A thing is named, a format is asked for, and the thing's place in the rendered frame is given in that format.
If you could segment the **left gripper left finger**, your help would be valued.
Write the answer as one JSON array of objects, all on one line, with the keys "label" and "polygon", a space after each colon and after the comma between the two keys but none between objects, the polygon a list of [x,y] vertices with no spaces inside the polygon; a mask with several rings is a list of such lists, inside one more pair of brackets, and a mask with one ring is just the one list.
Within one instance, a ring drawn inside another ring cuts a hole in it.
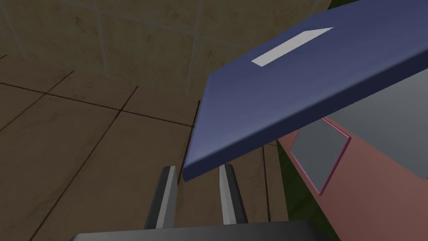
[{"label": "left gripper left finger", "polygon": [[144,229],[173,228],[178,179],[175,166],[163,167],[151,201]]}]

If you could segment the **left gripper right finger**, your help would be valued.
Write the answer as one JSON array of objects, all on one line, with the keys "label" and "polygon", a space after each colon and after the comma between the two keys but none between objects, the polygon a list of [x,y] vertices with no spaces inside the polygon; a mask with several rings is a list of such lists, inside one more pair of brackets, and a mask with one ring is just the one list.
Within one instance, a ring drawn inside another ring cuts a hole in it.
[{"label": "left gripper right finger", "polygon": [[219,168],[219,188],[223,224],[248,223],[236,175],[230,163]]}]

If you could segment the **blue table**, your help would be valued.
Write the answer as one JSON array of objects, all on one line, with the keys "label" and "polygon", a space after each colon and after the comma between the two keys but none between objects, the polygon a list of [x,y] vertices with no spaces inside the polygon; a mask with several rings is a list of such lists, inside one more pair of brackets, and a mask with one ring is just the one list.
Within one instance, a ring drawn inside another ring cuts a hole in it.
[{"label": "blue table", "polygon": [[[260,67],[309,30],[333,29]],[[428,0],[357,0],[310,16],[211,73],[184,181],[428,69]]]}]

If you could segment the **pink cabinet with grey panel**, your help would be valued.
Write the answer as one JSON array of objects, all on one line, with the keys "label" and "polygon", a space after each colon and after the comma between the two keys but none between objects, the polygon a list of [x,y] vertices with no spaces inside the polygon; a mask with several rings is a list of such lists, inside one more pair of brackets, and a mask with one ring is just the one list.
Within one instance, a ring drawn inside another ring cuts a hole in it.
[{"label": "pink cabinet with grey panel", "polygon": [[428,241],[428,69],[279,143],[341,241]]}]

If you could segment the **pale grey flat bar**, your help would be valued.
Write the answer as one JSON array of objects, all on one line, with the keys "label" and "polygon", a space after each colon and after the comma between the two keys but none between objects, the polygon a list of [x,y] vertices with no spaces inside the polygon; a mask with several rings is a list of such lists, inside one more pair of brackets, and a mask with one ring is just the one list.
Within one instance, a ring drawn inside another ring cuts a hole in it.
[{"label": "pale grey flat bar", "polygon": [[283,42],[279,46],[267,51],[266,53],[254,58],[252,60],[252,63],[263,67],[276,59],[280,58],[281,56],[295,50],[296,48],[304,45],[305,43],[309,42],[310,40],[324,34],[325,32],[333,29],[331,28],[322,28],[322,29],[315,29],[315,30],[309,30],[304,31],[291,39]]}]

